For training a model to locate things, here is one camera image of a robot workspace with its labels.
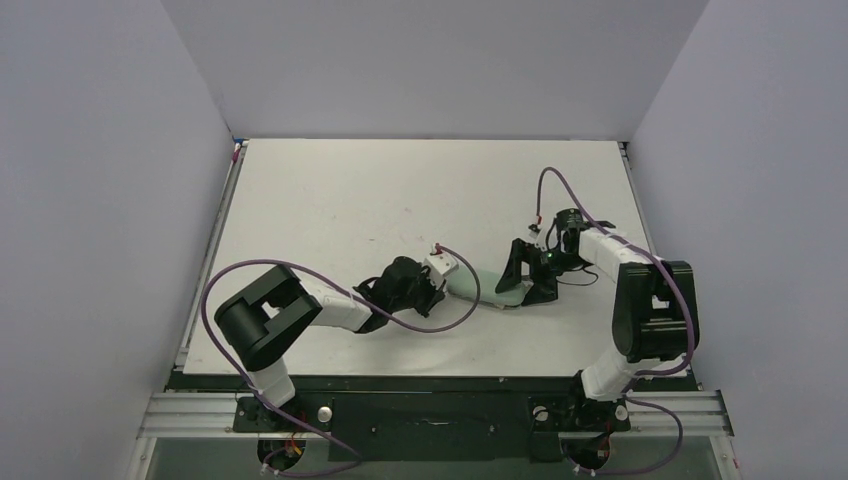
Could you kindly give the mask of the mint green umbrella case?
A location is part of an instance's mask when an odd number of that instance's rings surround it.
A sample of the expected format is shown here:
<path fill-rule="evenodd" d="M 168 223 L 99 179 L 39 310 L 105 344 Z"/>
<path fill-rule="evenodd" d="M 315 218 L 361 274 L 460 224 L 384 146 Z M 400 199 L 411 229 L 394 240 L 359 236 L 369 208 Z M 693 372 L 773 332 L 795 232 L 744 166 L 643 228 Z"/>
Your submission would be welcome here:
<path fill-rule="evenodd" d="M 519 283 L 503 292 L 498 293 L 496 286 L 500 275 L 487 270 L 478 270 L 479 282 L 474 280 L 472 273 L 465 267 L 458 269 L 447 278 L 446 290 L 456 298 L 473 302 L 479 298 L 478 303 L 499 309 L 519 308 L 529 288 Z"/>

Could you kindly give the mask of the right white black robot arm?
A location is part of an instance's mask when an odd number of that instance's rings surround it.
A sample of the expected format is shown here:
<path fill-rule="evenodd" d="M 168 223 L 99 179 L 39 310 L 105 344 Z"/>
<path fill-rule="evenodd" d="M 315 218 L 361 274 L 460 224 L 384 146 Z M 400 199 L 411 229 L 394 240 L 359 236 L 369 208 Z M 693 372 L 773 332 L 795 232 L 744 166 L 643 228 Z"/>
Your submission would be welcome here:
<path fill-rule="evenodd" d="M 526 306 L 559 296 L 560 277 L 593 267 L 614 282 L 612 344 L 579 377 L 590 400 L 620 398 L 639 377 L 683 370 L 700 339 L 694 272 L 681 260 L 666 260 L 627 242 L 607 221 L 591 223 L 575 208 L 558 212 L 557 240 L 516 238 L 497 293 L 527 285 Z"/>

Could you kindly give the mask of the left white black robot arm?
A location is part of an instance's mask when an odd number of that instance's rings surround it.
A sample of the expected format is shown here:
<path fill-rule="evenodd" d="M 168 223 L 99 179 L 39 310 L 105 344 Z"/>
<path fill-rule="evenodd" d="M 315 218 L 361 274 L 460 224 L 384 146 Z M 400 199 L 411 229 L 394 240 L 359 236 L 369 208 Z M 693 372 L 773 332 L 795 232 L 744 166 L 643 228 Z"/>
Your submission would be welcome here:
<path fill-rule="evenodd" d="M 289 266 L 273 266 L 221 304 L 214 321 L 234 349 L 252 387 L 280 407 L 295 396 L 284 354 L 310 326 L 368 334 L 389 323 L 388 315 L 414 310 L 427 317 L 445 298 L 447 277 L 458 261 L 445 254 L 421 262 L 399 256 L 355 293 L 341 293 L 299 277 Z"/>

